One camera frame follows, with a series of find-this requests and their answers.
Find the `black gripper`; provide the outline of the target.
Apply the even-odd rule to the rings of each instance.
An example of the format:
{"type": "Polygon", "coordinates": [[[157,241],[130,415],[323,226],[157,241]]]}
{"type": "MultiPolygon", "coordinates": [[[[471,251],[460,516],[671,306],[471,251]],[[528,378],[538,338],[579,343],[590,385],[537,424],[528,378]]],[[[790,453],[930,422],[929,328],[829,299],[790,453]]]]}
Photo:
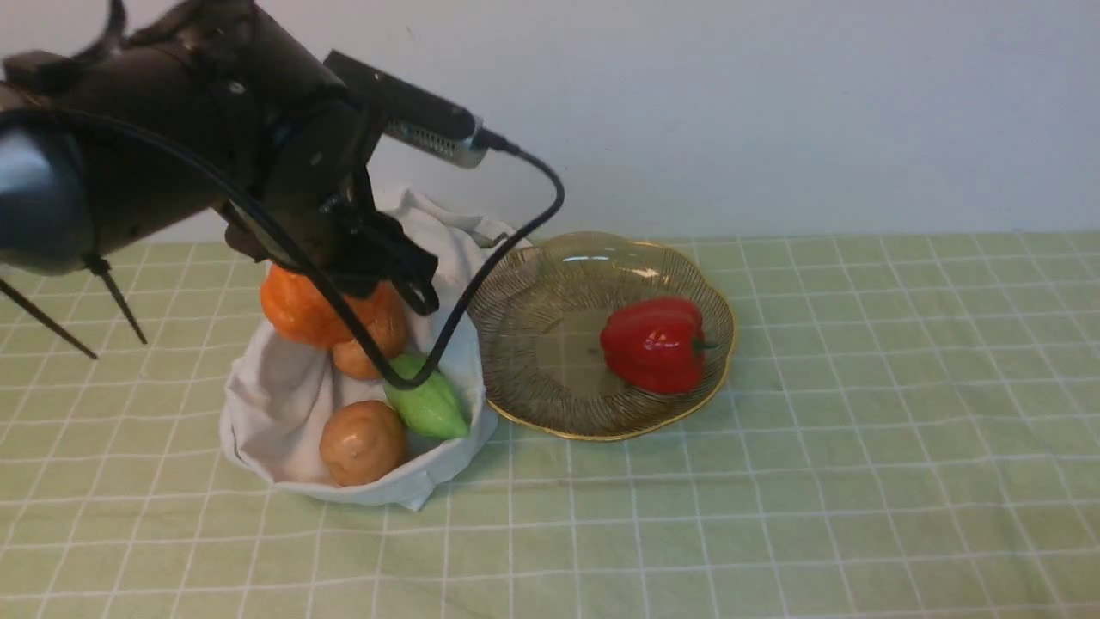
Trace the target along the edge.
{"type": "MultiPolygon", "coordinates": [[[[285,106],[255,95],[220,95],[219,114],[233,145],[231,168],[267,215],[322,269],[345,264],[352,234],[323,206],[344,199],[358,168],[355,141],[363,107],[349,95],[306,95],[285,106]]],[[[272,259],[268,237],[248,226],[227,226],[226,243],[248,261],[272,259]]],[[[437,257],[405,235],[378,228],[385,278],[417,316],[439,310],[432,285],[437,257]]]]}

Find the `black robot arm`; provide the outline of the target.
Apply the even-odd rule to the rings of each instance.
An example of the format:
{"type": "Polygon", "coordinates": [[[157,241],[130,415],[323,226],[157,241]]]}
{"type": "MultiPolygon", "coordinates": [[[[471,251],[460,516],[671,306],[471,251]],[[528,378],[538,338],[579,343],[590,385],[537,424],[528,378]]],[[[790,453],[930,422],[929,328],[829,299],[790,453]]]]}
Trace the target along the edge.
{"type": "Polygon", "coordinates": [[[237,254],[436,312],[437,257],[380,212],[366,169],[416,88],[315,58],[254,1],[182,1],[134,32],[111,1],[90,46],[18,52],[3,74],[6,266],[102,274],[213,209],[237,254]]]}

